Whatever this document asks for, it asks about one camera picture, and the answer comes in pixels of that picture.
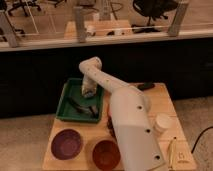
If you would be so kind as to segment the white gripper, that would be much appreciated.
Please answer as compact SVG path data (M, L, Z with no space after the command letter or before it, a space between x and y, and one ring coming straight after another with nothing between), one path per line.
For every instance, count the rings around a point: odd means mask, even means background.
M96 95L97 83L90 79L88 76L84 76L82 80L81 93L84 98L92 98Z

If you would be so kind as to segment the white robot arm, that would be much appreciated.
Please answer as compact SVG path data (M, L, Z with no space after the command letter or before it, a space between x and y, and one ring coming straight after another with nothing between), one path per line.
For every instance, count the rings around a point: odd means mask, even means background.
M109 111L124 170L168 171L148 117L149 99L135 86L103 72L101 66L101 60L92 57L82 61L79 70L111 94Z

